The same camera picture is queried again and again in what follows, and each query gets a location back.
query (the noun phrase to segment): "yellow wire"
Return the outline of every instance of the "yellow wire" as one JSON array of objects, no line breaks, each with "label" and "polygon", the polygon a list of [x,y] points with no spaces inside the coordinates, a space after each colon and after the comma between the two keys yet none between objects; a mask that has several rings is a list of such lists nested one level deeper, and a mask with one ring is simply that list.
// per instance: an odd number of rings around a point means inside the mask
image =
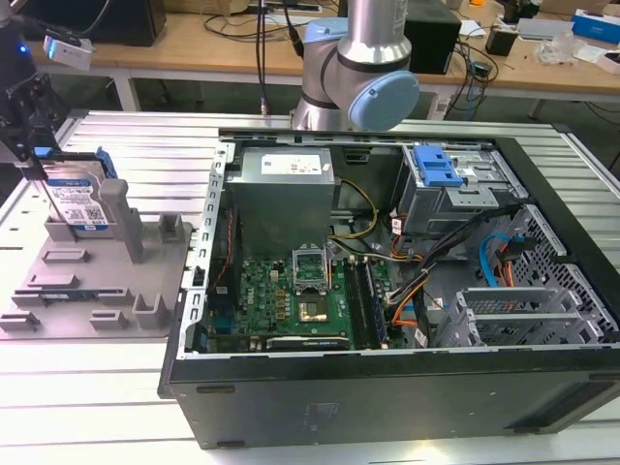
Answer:
[{"label": "yellow wire", "polygon": [[372,233],[375,227],[377,226],[377,221],[379,220],[379,215],[377,213],[377,207],[375,206],[375,203],[372,202],[372,199],[370,199],[368,194],[366,194],[353,181],[350,181],[349,179],[342,179],[342,183],[349,184],[351,187],[353,187],[357,191],[358,194],[364,197],[365,200],[370,204],[370,207],[372,208],[372,222],[370,223],[370,226],[362,232],[353,232],[350,234],[332,234],[332,235],[329,235],[328,237],[330,239],[357,239],[359,237],[365,237],[366,235]]}]

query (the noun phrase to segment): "orange wire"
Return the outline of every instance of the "orange wire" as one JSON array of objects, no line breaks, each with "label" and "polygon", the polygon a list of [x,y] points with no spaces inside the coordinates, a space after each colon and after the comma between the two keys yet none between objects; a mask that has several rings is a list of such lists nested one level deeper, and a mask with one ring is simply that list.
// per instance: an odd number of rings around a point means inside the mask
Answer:
[{"label": "orange wire", "polygon": [[391,323],[394,326],[398,326],[398,325],[408,325],[408,324],[412,324],[413,322],[410,322],[408,320],[404,320],[404,321],[400,321],[398,320],[400,318],[400,314],[403,312],[403,308],[405,308],[405,304],[411,300],[411,298],[416,295],[416,293],[421,289],[422,286],[424,286],[424,284],[426,283],[426,281],[428,281],[428,278],[424,279],[421,283],[419,283],[417,286],[415,286],[410,293],[407,294],[407,296],[402,300],[402,302],[400,302],[400,304],[398,305],[398,307],[396,308],[396,312],[394,313],[394,317],[391,319]]}]

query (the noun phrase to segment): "slotted metal surface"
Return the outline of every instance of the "slotted metal surface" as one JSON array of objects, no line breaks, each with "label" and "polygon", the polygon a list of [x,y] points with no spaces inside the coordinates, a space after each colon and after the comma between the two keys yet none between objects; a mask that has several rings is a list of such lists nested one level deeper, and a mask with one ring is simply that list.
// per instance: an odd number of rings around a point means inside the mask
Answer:
[{"label": "slotted metal surface", "polygon": [[[214,130],[286,128],[287,124],[286,117],[91,112],[84,121],[69,124],[63,139],[68,140],[68,150],[93,150],[103,145],[110,152],[121,175],[131,178],[130,204],[146,211],[142,219],[178,211],[182,205],[184,217],[197,222],[216,141]],[[555,163],[584,169],[592,163],[586,163],[585,152],[571,148],[550,126],[420,121],[398,129],[419,135],[518,137],[537,164],[547,164],[545,168]],[[617,194],[600,178],[550,181],[571,208],[586,205],[587,211],[600,203],[613,205],[608,216],[578,217],[586,228],[591,227],[591,234],[618,266]],[[34,187],[22,185],[5,205],[0,209],[0,308],[8,299],[6,291],[13,288],[11,280],[21,280],[31,262],[29,254],[36,253],[45,239],[45,205]],[[144,463],[171,463],[179,457],[195,462],[238,463],[239,451],[200,450],[175,402],[156,397],[164,350],[161,341],[0,345],[0,424],[5,426],[0,428],[0,462],[125,463],[128,456],[139,456]],[[620,460],[619,433],[620,401],[614,401],[558,435],[253,449],[243,453],[251,455],[247,458],[257,464],[611,464]]]}]

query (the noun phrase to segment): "red wire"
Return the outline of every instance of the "red wire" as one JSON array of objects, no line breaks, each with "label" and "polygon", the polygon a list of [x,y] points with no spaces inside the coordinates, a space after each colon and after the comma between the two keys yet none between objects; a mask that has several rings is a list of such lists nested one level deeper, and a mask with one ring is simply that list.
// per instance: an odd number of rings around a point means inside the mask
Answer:
[{"label": "red wire", "polygon": [[226,261],[224,262],[224,267],[222,267],[222,271],[220,271],[220,274],[218,274],[217,279],[213,282],[213,285],[211,286],[211,291],[215,289],[217,284],[220,282],[220,280],[224,276],[224,273],[229,267],[229,264],[231,264],[231,255],[233,254],[233,213],[230,210],[227,210],[227,213],[229,215],[229,230],[228,230],[229,250],[226,253]]}]

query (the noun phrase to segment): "blue plastic tab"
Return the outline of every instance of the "blue plastic tab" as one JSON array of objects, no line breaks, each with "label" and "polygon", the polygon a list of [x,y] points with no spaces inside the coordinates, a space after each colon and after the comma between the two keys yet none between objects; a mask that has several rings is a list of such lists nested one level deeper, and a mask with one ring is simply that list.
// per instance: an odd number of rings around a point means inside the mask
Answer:
[{"label": "blue plastic tab", "polygon": [[35,147],[35,155],[39,158],[47,158],[51,151],[50,147]]},{"label": "blue plastic tab", "polygon": [[425,186],[461,187],[463,179],[456,175],[452,161],[440,145],[414,145],[414,158]]},{"label": "blue plastic tab", "polygon": [[111,179],[118,179],[118,175],[116,174],[116,170],[114,169],[114,163],[112,159],[109,157],[109,154],[101,147],[97,149],[97,153],[95,153],[95,157],[102,161],[104,165],[106,165],[106,169],[108,170],[108,177]]},{"label": "blue plastic tab", "polygon": [[306,26],[303,42],[336,41],[347,34],[349,21],[345,17],[322,17],[310,21]]}]

